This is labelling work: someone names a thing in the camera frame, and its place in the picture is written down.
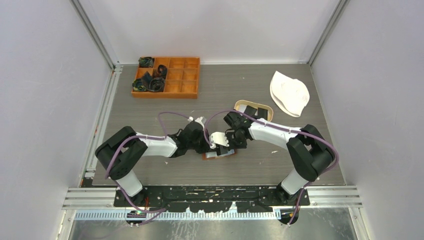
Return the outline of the orange leather card holder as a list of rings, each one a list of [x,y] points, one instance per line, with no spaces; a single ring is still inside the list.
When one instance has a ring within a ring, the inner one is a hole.
[[[202,160],[207,161],[207,160],[225,158],[225,157],[233,156],[236,154],[237,154],[237,151],[235,149],[224,150],[224,151],[218,151],[217,149],[210,149],[209,151],[202,153],[201,157],[202,157]]]

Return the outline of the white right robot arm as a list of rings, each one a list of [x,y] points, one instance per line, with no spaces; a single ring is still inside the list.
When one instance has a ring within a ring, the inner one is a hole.
[[[318,129],[272,123],[232,110],[223,118],[229,129],[224,133],[229,149],[245,149],[247,141],[263,141],[288,151],[294,169],[277,185],[276,195],[283,205],[291,205],[299,191],[314,182],[337,159],[334,147]]]

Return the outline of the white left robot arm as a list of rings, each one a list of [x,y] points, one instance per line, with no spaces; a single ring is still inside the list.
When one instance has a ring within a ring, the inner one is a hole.
[[[178,158],[188,150],[206,153],[210,146],[204,138],[204,128],[200,117],[191,120],[177,133],[166,136],[142,135],[125,126],[102,143],[95,150],[95,156],[106,169],[107,177],[125,191],[126,200],[138,207],[146,200],[143,184],[133,171],[141,157]]]

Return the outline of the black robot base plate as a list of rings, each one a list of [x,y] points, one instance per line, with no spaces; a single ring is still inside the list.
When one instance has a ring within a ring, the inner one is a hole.
[[[228,212],[235,205],[237,213],[271,212],[273,207],[288,207],[299,204],[308,206],[308,192],[302,195],[285,196],[272,185],[204,185],[204,186],[146,186],[140,195],[132,197],[139,208],[150,210],[167,209],[171,213]]]

